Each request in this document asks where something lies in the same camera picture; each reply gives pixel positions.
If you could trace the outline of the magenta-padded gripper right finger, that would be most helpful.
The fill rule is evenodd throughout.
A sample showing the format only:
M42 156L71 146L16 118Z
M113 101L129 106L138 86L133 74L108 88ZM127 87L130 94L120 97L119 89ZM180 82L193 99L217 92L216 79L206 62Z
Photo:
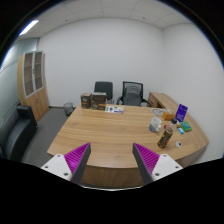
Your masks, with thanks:
M137 143L133 144L133 155L145 185L182 169L168 154L157 154Z

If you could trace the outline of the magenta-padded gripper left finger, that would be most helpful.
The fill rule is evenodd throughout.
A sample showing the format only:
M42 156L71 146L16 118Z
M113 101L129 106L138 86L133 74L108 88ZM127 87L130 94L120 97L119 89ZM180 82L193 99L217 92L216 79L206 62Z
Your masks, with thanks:
M56 154L42 166L42 169L79 185L90 154L91 144L86 143L65 155Z

